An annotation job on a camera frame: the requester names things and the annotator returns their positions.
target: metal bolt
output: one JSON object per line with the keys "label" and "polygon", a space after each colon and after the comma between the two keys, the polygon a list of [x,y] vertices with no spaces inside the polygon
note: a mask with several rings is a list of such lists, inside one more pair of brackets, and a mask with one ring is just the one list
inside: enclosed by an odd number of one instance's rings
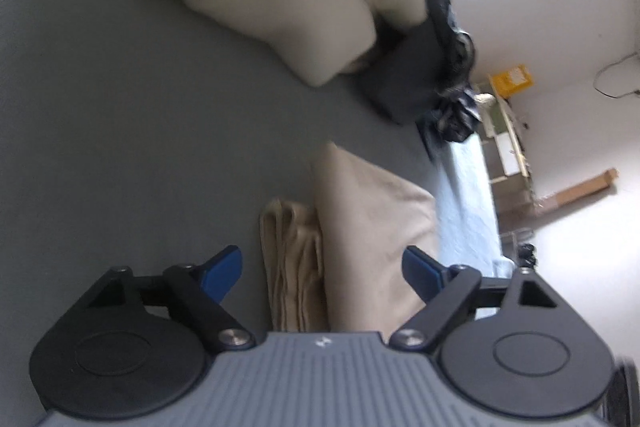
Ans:
{"label": "metal bolt", "polygon": [[251,335],[248,331],[240,330],[238,328],[230,328],[228,330],[222,330],[218,334],[220,342],[229,347],[244,346],[251,340]]}
{"label": "metal bolt", "polygon": [[424,334],[418,330],[400,330],[394,333],[394,340],[407,347],[416,347],[426,340]]}

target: black cable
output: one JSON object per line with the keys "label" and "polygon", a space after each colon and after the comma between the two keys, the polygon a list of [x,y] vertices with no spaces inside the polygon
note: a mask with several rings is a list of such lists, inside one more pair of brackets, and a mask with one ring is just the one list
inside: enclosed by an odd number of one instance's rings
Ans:
{"label": "black cable", "polygon": [[625,98],[626,96],[630,96],[632,94],[636,96],[640,96],[640,89],[634,89],[633,91],[629,91],[629,92],[615,96],[613,94],[609,94],[608,92],[604,92],[601,89],[598,89],[598,86],[597,86],[598,80],[600,79],[600,77],[605,71],[608,71],[610,68],[613,68],[614,66],[619,66],[620,64],[622,64],[622,62],[625,62],[626,60],[629,60],[630,58],[633,58],[636,56],[637,56],[637,53],[631,53],[629,55],[625,55],[624,57],[620,58],[620,60],[617,62],[613,62],[611,64],[608,64],[607,66],[604,66],[604,68],[598,71],[598,73],[596,73],[596,76],[593,77],[593,89],[595,89],[600,94],[603,94],[607,98],[613,98],[615,100],[619,100],[620,98]]}

